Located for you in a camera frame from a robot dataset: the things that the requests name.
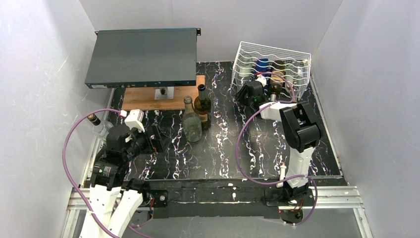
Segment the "blue rectangular glass bottle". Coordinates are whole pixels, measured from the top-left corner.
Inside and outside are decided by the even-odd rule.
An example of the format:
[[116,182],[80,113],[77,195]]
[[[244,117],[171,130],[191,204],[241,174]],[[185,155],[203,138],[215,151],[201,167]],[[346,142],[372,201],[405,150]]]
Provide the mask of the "blue rectangular glass bottle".
[[258,78],[258,76],[257,76],[258,73],[262,73],[262,75],[264,77],[266,76],[268,65],[269,65],[269,59],[268,58],[257,59],[256,66],[255,66],[255,71],[256,71],[255,79]]

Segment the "dark green bottle silver neck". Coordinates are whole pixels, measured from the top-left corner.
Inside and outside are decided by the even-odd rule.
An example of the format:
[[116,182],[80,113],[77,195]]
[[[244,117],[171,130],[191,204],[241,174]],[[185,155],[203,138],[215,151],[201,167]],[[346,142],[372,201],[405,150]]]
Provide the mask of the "dark green bottle silver neck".
[[277,101],[280,98],[280,93],[282,93],[285,84],[282,78],[285,74],[285,62],[283,60],[275,60],[274,62],[269,63],[267,72],[271,72],[271,74],[268,75],[270,77],[270,100]]

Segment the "clear glass bottle tall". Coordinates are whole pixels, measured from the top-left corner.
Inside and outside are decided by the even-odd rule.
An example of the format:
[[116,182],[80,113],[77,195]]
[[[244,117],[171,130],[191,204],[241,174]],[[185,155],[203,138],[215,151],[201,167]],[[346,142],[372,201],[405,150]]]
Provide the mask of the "clear glass bottle tall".
[[182,118],[183,131],[187,141],[196,143],[202,137],[201,121],[198,114],[193,109],[191,96],[184,97],[185,110]]

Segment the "dark wine bottle white label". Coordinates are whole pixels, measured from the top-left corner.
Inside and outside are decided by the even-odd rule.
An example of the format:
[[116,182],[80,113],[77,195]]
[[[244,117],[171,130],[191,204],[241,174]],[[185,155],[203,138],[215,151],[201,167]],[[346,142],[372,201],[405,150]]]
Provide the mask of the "dark wine bottle white label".
[[199,115],[202,130],[207,130],[211,127],[211,106],[212,103],[206,94],[205,85],[198,85],[198,96],[194,100],[194,109]]

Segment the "clear glass bottle gold label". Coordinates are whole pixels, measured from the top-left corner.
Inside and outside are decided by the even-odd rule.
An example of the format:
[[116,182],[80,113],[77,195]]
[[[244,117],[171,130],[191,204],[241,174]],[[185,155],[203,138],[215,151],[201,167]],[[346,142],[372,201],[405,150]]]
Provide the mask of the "clear glass bottle gold label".
[[247,81],[247,76],[251,73],[251,60],[246,58],[238,58],[237,62],[237,79],[236,84],[239,88],[241,88],[244,82]]

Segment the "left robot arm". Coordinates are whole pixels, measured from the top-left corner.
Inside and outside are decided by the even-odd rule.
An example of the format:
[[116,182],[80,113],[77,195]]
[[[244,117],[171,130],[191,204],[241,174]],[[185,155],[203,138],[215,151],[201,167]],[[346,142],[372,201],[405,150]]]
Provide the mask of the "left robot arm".
[[163,152],[170,140],[157,124],[146,131],[118,124],[105,138],[106,144],[93,167],[88,198],[93,211],[86,214],[82,238],[122,237],[148,193],[148,184],[143,180],[125,182],[129,163],[142,154]]

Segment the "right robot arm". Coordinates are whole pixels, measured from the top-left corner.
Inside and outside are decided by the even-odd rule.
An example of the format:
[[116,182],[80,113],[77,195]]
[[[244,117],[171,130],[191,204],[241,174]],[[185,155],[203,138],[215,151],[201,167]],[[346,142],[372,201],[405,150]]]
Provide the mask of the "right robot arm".
[[239,132],[237,142],[240,143],[244,131],[253,118],[279,121],[282,124],[284,136],[290,147],[287,172],[281,174],[278,182],[283,188],[296,189],[307,185],[308,171],[312,154],[322,137],[318,124],[309,103],[291,103],[287,101],[270,101],[264,92],[263,84],[256,81],[246,82],[235,99],[240,104],[254,109],[254,114],[245,122]]

